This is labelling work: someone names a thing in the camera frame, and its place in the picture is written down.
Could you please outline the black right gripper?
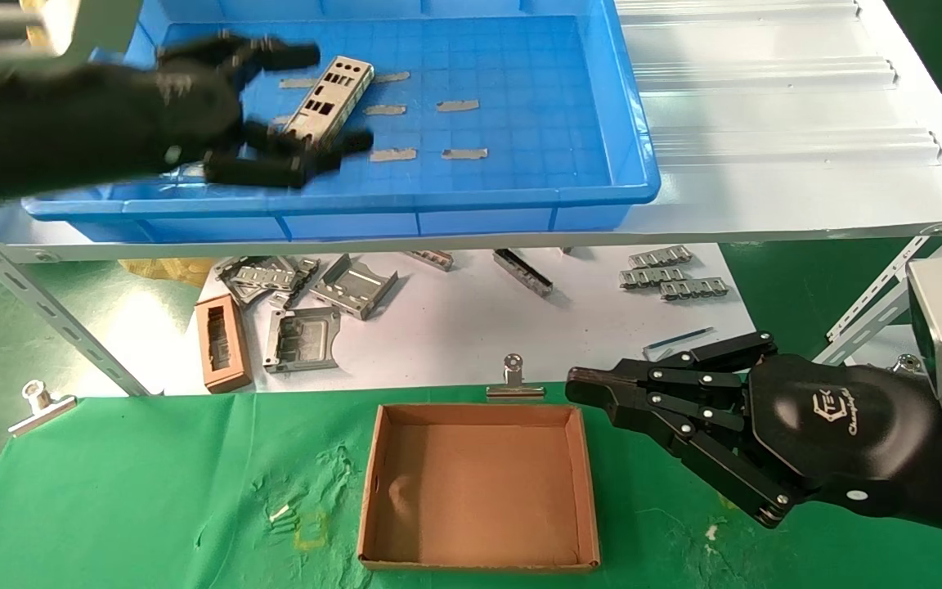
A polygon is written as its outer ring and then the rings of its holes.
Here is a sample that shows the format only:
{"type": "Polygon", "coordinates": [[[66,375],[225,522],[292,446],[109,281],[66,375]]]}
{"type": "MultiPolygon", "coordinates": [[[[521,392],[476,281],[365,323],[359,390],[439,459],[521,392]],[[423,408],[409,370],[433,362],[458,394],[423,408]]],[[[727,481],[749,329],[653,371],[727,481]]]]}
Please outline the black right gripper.
{"type": "Polygon", "coordinates": [[[819,501],[942,529],[942,407],[926,378],[777,353],[773,335],[756,331],[658,361],[574,366],[565,395],[650,437],[763,527],[778,527],[795,501],[819,501]],[[741,417],[687,400],[735,395],[747,371],[752,433],[791,492],[738,454],[741,417]]]}

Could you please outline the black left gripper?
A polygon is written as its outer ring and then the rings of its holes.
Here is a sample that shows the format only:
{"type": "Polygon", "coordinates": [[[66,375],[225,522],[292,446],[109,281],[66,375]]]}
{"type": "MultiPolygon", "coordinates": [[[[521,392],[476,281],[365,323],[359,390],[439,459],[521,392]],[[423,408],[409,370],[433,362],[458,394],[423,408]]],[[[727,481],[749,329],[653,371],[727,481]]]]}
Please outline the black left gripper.
{"type": "Polygon", "coordinates": [[[370,152],[369,129],[325,144],[242,122],[240,87],[263,71],[309,70],[315,43],[217,33],[160,49],[156,70],[88,63],[0,75],[0,204],[149,178],[204,155],[208,183],[303,189],[370,152]]]}

